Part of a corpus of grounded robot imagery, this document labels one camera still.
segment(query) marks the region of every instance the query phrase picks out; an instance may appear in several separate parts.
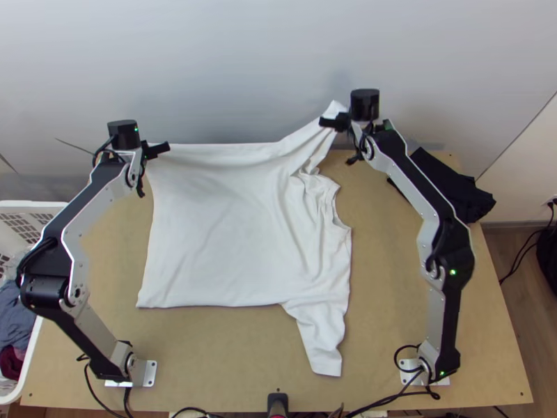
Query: power outlet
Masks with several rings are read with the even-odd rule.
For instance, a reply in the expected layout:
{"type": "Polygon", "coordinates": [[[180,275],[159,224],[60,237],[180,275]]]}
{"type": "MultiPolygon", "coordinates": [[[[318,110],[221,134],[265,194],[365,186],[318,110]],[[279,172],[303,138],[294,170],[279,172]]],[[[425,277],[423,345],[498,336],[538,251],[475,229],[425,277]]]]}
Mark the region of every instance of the power outlet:
{"type": "Polygon", "coordinates": [[[552,202],[553,199],[557,199],[557,194],[554,194],[552,197],[550,197],[549,199],[547,199],[544,203],[542,203],[540,206],[546,206],[549,202],[552,202]]]}

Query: blue cloth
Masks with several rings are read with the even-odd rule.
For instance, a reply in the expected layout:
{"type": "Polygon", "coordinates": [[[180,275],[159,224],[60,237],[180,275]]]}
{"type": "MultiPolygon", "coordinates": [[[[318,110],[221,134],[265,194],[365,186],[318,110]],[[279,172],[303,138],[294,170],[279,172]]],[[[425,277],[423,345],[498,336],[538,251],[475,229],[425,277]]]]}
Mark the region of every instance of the blue cloth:
{"type": "Polygon", "coordinates": [[[34,323],[35,314],[19,301],[19,288],[7,280],[0,288],[0,351],[6,346],[25,351],[34,323]]]}

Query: wooden floor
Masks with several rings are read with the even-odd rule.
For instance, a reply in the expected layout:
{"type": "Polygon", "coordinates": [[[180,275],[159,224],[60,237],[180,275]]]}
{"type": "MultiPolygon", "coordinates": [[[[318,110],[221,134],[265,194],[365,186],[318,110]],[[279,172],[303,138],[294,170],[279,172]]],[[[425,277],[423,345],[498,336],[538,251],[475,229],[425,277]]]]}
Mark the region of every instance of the wooden floor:
{"type": "MultiPolygon", "coordinates": [[[[516,253],[535,229],[485,229],[485,237],[492,254],[497,275],[504,276],[516,253]]],[[[528,405],[501,407],[509,418],[557,417],[557,297],[549,289],[531,251],[519,270],[504,285],[503,294],[515,327],[524,365],[535,402],[528,405]]],[[[444,417],[445,411],[421,411],[427,417],[444,417]]],[[[460,417],[501,418],[494,408],[465,408],[460,417]]],[[[415,411],[406,414],[418,416],[415,411]]],[[[57,408],[28,408],[13,405],[9,418],[108,418],[107,412],[64,410],[57,408]]],[[[167,414],[136,412],[135,418],[168,418],[167,414]]],[[[230,418],[239,414],[230,414],[230,418]]],[[[311,415],[300,415],[301,418],[311,415]]]]}

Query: red cloth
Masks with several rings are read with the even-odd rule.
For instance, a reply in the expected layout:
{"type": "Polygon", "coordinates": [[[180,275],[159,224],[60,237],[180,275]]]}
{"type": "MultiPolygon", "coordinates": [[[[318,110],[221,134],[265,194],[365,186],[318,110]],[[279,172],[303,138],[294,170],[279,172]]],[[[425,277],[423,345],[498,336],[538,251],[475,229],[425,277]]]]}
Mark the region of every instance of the red cloth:
{"type": "Polygon", "coordinates": [[[12,346],[6,346],[0,352],[0,370],[5,378],[19,380],[23,362],[17,358],[12,346]]]}

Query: t-shirt sleeve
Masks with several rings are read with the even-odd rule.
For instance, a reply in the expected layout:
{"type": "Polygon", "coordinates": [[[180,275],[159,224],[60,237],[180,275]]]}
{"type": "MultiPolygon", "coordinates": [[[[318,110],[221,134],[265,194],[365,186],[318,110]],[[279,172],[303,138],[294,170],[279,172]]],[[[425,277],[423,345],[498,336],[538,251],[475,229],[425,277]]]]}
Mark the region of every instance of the t-shirt sleeve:
{"type": "Polygon", "coordinates": [[[348,294],[327,298],[289,300],[282,304],[284,310],[296,319],[311,370],[314,373],[340,376],[343,359],[338,344],[344,338],[344,315],[348,294]]]}

